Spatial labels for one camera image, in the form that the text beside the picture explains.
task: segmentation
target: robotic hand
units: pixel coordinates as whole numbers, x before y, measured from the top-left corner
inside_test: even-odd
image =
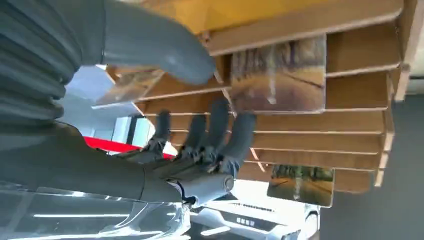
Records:
[[[226,195],[234,186],[234,179],[252,144],[255,116],[237,116],[232,134],[223,147],[229,121],[225,99],[210,108],[208,132],[206,118],[195,115],[188,135],[178,155],[171,162],[162,158],[162,151],[170,135],[170,116],[167,111],[158,115],[156,133],[147,146],[139,151],[119,154],[130,162],[142,164],[155,176],[175,186],[185,203],[199,207]]]
[[[64,111],[55,100],[80,66],[158,66],[185,83],[206,83],[215,62],[183,26],[113,0],[5,0],[0,22],[0,185],[193,206],[231,190],[255,118],[240,114],[221,148],[228,121],[223,102],[212,106],[204,138],[205,119],[193,118],[170,162],[160,159],[169,137],[165,112],[145,150],[126,156],[91,149],[76,128],[56,121]]]

